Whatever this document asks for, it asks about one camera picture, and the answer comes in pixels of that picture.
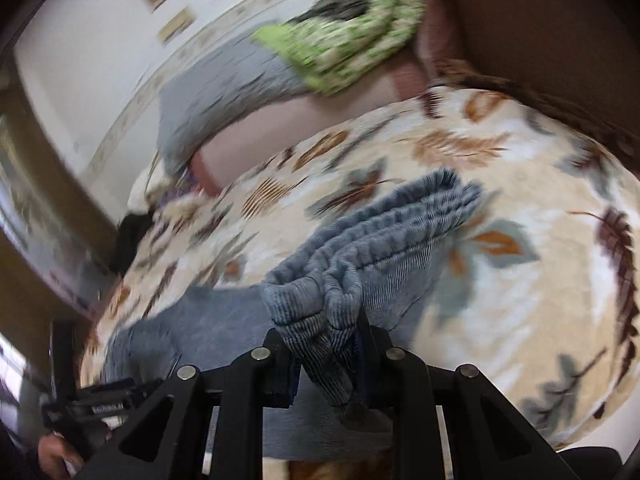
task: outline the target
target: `gray bedsheet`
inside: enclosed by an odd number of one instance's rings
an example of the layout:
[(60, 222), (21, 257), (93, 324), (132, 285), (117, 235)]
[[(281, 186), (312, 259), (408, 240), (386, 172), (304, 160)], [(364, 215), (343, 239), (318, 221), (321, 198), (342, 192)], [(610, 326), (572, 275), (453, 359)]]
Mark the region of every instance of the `gray bedsheet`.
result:
[(271, 102), (308, 92), (300, 76), (250, 36), (227, 41), (160, 92), (158, 152), (176, 175), (209, 137)]
[[(409, 344), (421, 313), (422, 305), (405, 313), (391, 331), (394, 343)], [(201, 370), (225, 366), (260, 346), (272, 327), (259, 286), (216, 290), (192, 286), (174, 306), (153, 319), (138, 321), (111, 341), (101, 382), (164, 378), (176, 363), (176, 369), (187, 364)], [(265, 408), (262, 434), (263, 455), (284, 460), (357, 460), (391, 446), (388, 431), (345, 428), (304, 370), (288, 410)]]

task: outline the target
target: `bedspread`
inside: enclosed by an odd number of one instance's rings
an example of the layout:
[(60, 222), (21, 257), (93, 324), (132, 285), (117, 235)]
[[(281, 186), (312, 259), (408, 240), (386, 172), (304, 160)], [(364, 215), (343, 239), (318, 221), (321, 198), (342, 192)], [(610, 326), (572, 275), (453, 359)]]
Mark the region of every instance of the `bedspread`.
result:
[(640, 184), (601, 145), (497, 91), (432, 88), (318, 133), (216, 199), (171, 202), (92, 331), (110, 339), (191, 284), (259, 283), (319, 226), (436, 168), (489, 195), (458, 231), (410, 349), (476, 364), (554, 446), (606, 419), (638, 380)]

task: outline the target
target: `leaf pattern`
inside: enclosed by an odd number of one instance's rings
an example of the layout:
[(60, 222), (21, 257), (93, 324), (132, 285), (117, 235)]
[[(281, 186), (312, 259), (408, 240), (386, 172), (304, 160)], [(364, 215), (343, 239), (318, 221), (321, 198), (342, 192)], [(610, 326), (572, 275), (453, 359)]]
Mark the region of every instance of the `leaf pattern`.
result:
[(142, 319), (145, 319), (149, 315), (149, 313), (151, 312), (151, 309), (158, 302), (158, 300), (160, 299), (160, 297), (162, 296), (166, 288), (169, 286), (169, 283), (171, 283), (171, 279), (174, 276), (175, 270), (177, 268), (178, 268), (177, 261), (173, 262), (171, 265), (169, 265), (166, 268), (166, 270), (164, 271), (164, 274), (162, 275), (162, 279), (160, 280), (160, 283), (158, 283), (156, 290), (154, 291), (153, 295), (149, 299), (149, 302), (146, 304), (146, 309), (142, 314)]
[(158, 247), (157, 249), (153, 250), (148, 257), (138, 261), (133, 268), (136, 270), (143, 269), (143, 268), (146, 268), (146, 270), (149, 270), (152, 267), (154, 267), (156, 263), (160, 261), (160, 258), (162, 258), (162, 256), (164, 255), (170, 243), (171, 243), (171, 240), (169, 240), (167, 243), (163, 244), (162, 246)]
[(131, 294), (131, 289), (127, 285), (124, 285), (124, 283), (121, 283), (118, 286), (118, 290), (116, 290), (116, 293), (113, 295), (113, 298), (111, 298), (111, 303), (109, 305), (110, 319), (114, 319), (118, 315), (118, 311), (120, 310), (120, 307), (125, 301), (127, 301), (127, 298), (129, 297), (130, 294)]
[(464, 116), (474, 123), (479, 123), (489, 116), (507, 95), (502, 92), (477, 90), (465, 104)]
[(281, 198), (288, 195), (292, 189), (302, 184), (305, 180), (306, 177), (290, 186), (282, 184), (271, 177), (263, 180), (260, 186), (244, 201), (241, 211), (242, 217), (249, 220), (256, 215), (266, 213), (276, 205)]
[(274, 161), (274, 159), (276, 158), (275, 155), (273, 155), (269, 160), (267, 160), (266, 162), (263, 162), (262, 164), (258, 164), (258, 166), (255, 167), (255, 169), (249, 173), (249, 175), (247, 176), (247, 180), (251, 180), (252, 178), (258, 176), (259, 174), (261, 174), (264, 170), (266, 170), (269, 165)]
[(117, 320), (116, 325), (113, 328), (113, 331), (111, 332), (111, 338), (113, 338), (120, 331), (120, 329), (124, 326), (124, 324), (127, 321), (129, 321), (131, 316), (133, 316), (133, 314), (136, 312), (136, 309), (138, 308), (138, 305), (140, 304), (141, 300), (142, 300), (141, 296), (137, 297), (136, 301), (133, 302), (131, 307), (120, 317), (119, 320)]
[(280, 162), (277, 165), (277, 169), (281, 170), (282, 167), (287, 163), (287, 161), (293, 157), (293, 154), (296, 152), (296, 149), (294, 146), (291, 146), (290, 148), (287, 148), (286, 150), (284, 150), (282, 152), (282, 158), (280, 159)]
[(98, 351), (98, 348), (100, 348), (100, 336), (98, 336), (96, 327), (95, 325), (93, 325), (86, 336), (86, 341), (84, 342), (84, 350), (89, 352), (89, 354), (91, 355), (95, 355), (95, 353)]
[(164, 232), (169, 228), (169, 221), (163, 220), (158, 224), (158, 227), (154, 230), (154, 234), (151, 237), (151, 242), (149, 246), (155, 244), (164, 234)]
[(469, 306), (476, 281), (477, 257), (485, 258), (496, 269), (540, 259), (520, 224), (497, 219), (487, 226), (482, 225), (491, 199), (460, 228), (448, 264), (436, 285), (434, 302), (439, 306), (437, 322), (440, 327)]
[(449, 166), (458, 170), (484, 168), (500, 156), (506, 148), (502, 146), (510, 137), (504, 133), (494, 137), (465, 137), (447, 130), (418, 138), (399, 139), (414, 145), (412, 158), (423, 165)]
[(313, 217), (322, 217), (327, 214), (331, 218), (345, 214), (354, 206), (362, 206), (370, 201), (378, 192), (378, 187), (385, 182), (400, 184), (402, 180), (381, 180), (386, 169), (386, 158), (379, 158), (366, 170), (351, 171), (347, 174), (342, 187), (315, 202), (307, 209), (307, 213)]
[(246, 257), (241, 253), (257, 233), (250, 235), (244, 242), (238, 243), (242, 232), (235, 235), (220, 249), (213, 261), (204, 267), (193, 279), (191, 285), (215, 286), (220, 277), (226, 282), (236, 282), (242, 277)]
[(609, 152), (587, 137), (575, 137), (572, 145), (575, 153), (556, 167), (566, 174), (587, 178), (599, 196), (611, 200), (609, 180), (612, 162)]
[(300, 155), (296, 163), (293, 165), (292, 171), (297, 171), (300, 168), (306, 166), (315, 158), (324, 155), (329, 150), (332, 150), (333, 148), (338, 146), (338, 144), (344, 142), (344, 139), (346, 139), (348, 136), (349, 133), (345, 130), (322, 136), (321, 139), (318, 140), (318, 142), (316, 142), (309, 150), (306, 150), (305, 153)]
[(393, 121), (399, 114), (393, 114), (383, 121), (380, 121), (378, 124), (374, 124), (372, 127), (365, 130), (361, 133), (356, 139), (353, 139), (349, 144), (347, 144), (343, 149), (340, 150), (334, 158), (324, 167), (324, 173), (328, 173), (329, 171), (334, 170), (338, 167), (338, 165), (359, 145), (361, 145), (365, 140), (369, 140), (371, 137), (375, 136), (382, 128), (384, 128), (387, 124)]
[(225, 216), (229, 213), (229, 211), (231, 211), (231, 206), (232, 205), (229, 204), (219, 213), (214, 212), (211, 216), (211, 220), (209, 220), (206, 224), (203, 225), (203, 227), (201, 227), (196, 232), (194, 232), (193, 235), (191, 235), (189, 248), (187, 249), (188, 251), (192, 250), (195, 246), (203, 243), (204, 240), (206, 240), (213, 234), (213, 231), (218, 228), (218, 226), (225, 219)]
[(437, 92), (427, 91), (419, 96), (424, 114), (430, 119), (441, 119), (444, 116), (438, 111), (442, 104), (442, 96)]
[(222, 190), (222, 193), (220, 193), (220, 196), (218, 197), (218, 202), (217, 202), (218, 204), (226, 198), (226, 196), (229, 194), (229, 192), (231, 192), (233, 188), (236, 187), (236, 182), (237, 182), (236, 180), (233, 181), (231, 184), (226, 186), (225, 189)]
[(529, 128), (531, 128), (533, 131), (539, 134), (542, 134), (544, 136), (555, 137), (556, 136), (555, 133), (550, 132), (549, 130), (545, 129), (544, 126), (542, 126), (542, 124), (540, 124), (541, 116), (542, 114), (539, 111), (537, 111), (535, 108), (527, 107), (525, 111), (525, 122), (529, 125)]
[(618, 351), (626, 346), (625, 355), (622, 358), (620, 373), (616, 386), (629, 372), (631, 362), (636, 357), (637, 348), (632, 338), (638, 335), (638, 329), (634, 326), (634, 319), (640, 314), (636, 303), (636, 287), (634, 266), (634, 254), (632, 251), (633, 240), (631, 228), (626, 221), (626, 214), (609, 207), (604, 216), (599, 217), (584, 211), (570, 211), (572, 215), (590, 216), (598, 220), (599, 226), (597, 239), (605, 252), (609, 255), (610, 262), (616, 271), (616, 349)]
[(564, 418), (570, 423), (577, 403), (582, 378), (602, 359), (603, 348), (582, 370), (577, 371), (574, 359), (562, 354), (558, 357), (562, 378), (559, 382), (543, 384), (542, 400), (524, 399), (520, 412), (542, 436), (550, 436)]
[(197, 215), (197, 210), (194, 210), (194, 211), (189, 211), (186, 214), (182, 215), (180, 218), (178, 218), (172, 229), (174, 236), (180, 234), (187, 227), (190, 227), (195, 222), (196, 215)]
[(596, 420), (600, 420), (602, 418), (602, 416), (604, 415), (604, 410), (607, 406), (606, 402), (603, 402), (600, 407), (593, 412), (593, 418), (595, 418)]

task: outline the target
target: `bed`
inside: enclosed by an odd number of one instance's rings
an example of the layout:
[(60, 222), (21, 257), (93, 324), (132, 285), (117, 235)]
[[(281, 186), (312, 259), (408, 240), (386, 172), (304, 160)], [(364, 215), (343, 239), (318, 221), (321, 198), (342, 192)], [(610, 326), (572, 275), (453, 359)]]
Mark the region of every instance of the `bed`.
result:
[[(442, 24), (424, 27), (444, 35)], [(438, 60), (464, 50), (459, 31), (447, 34), (440, 50), (417, 41), (333, 103), (268, 105), (202, 146), (182, 174), (195, 184), (162, 203), (95, 325), (82, 386), (100, 380), (118, 332), (189, 286), (258, 284), (318, 227), (447, 166), (488, 199), (460, 228), (433, 293), (411, 307), (409, 349), (443, 368), (475, 363), (556, 449), (609, 418), (640, 373), (634, 168), (610, 123), (583, 108), (558, 112), (564, 101), (460, 63), (444, 70)], [(311, 126), (296, 127), (305, 117)], [(143, 194), (166, 196), (175, 181), (149, 173)]]

